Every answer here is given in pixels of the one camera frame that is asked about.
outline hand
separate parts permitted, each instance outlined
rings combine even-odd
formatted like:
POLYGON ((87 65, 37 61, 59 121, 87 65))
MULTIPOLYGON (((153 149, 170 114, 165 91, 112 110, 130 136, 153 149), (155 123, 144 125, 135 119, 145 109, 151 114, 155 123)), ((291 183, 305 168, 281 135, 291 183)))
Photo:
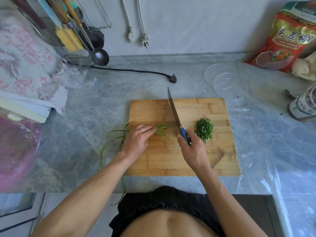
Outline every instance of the hand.
POLYGON ((186 130, 186 133, 188 134, 189 140, 192 143, 191 145, 188 145, 186 140, 181 135, 177 136, 182 155, 186 163, 196 174, 201 169, 211 169, 203 140, 201 140, 201 138, 198 137, 193 131, 186 130))
POLYGON ((148 146, 148 139, 157 131, 156 127, 151 125, 138 125, 132 129, 126 136, 124 146, 120 152, 129 161, 129 165, 140 157, 148 146))

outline white cloth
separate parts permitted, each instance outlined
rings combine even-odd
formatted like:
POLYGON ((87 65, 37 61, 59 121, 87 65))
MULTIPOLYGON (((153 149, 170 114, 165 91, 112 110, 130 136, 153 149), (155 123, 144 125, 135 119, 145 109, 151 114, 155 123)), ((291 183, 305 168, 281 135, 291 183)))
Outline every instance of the white cloth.
POLYGON ((305 59, 296 59, 292 74, 306 80, 316 81, 316 51, 305 59))
POLYGON ((14 10, 0 11, 0 96, 53 107, 65 116, 67 90, 51 78, 60 63, 14 10))

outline wire mesh strainer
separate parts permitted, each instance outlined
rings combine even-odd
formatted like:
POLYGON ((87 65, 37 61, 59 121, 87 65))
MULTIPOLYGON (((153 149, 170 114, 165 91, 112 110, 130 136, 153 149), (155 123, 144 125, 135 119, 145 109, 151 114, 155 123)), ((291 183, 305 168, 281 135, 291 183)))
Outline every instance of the wire mesh strainer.
POLYGON ((67 54, 61 57, 61 61, 71 67, 76 68, 89 68, 94 66, 95 64, 90 59, 90 57, 76 54, 67 54))

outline pink plastic bag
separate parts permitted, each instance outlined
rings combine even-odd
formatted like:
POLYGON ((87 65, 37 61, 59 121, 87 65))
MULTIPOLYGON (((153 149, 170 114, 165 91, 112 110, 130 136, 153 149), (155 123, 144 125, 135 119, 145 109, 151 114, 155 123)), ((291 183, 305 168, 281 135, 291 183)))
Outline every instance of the pink plastic bag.
POLYGON ((30 169, 40 138, 38 124, 0 118, 0 193, 9 190, 30 169))

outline wooden cutting board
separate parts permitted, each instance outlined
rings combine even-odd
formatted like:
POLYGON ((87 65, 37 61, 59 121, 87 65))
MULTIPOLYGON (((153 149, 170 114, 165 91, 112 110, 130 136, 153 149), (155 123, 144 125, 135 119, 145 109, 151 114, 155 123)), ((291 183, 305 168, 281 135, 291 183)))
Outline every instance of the wooden cutting board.
MULTIPOLYGON (((239 176, 240 168, 225 100, 222 98, 174 99, 181 124, 194 129, 200 118, 210 118, 214 125, 213 139, 206 142, 210 165, 220 176, 239 176)), ((130 108, 132 129, 139 124, 166 123, 168 137, 153 135, 145 153, 126 171, 129 176, 195 176, 183 159, 177 141, 177 128, 168 100, 132 100, 130 108)))

